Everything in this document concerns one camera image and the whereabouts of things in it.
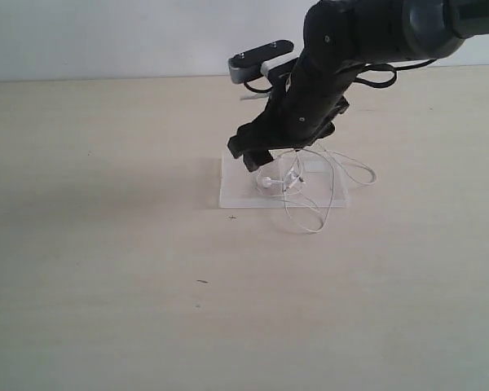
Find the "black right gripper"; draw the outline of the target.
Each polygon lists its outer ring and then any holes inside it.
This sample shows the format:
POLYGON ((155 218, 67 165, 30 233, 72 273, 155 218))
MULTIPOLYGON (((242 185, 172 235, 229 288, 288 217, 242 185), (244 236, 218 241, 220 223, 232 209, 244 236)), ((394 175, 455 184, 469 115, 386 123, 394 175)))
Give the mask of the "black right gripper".
POLYGON ((262 113, 241 125, 227 143, 249 172, 274 158, 271 150, 303 148, 335 131, 333 120, 346 110, 346 84, 339 81, 288 81, 272 92, 262 113))

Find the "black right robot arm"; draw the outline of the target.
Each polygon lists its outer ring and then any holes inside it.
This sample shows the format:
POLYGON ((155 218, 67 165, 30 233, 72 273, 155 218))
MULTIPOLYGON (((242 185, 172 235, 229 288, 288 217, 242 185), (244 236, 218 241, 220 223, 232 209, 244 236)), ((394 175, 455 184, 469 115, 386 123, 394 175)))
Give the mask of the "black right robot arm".
POLYGON ((320 1, 306 13, 299 54, 289 40, 228 60, 238 85, 265 78, 267 104, 230 137, 229 152, 256 171, 272 152, 300 150, 331 135, 364 72, 397 73, 447 58, 489 35, 489 1, 320 1))

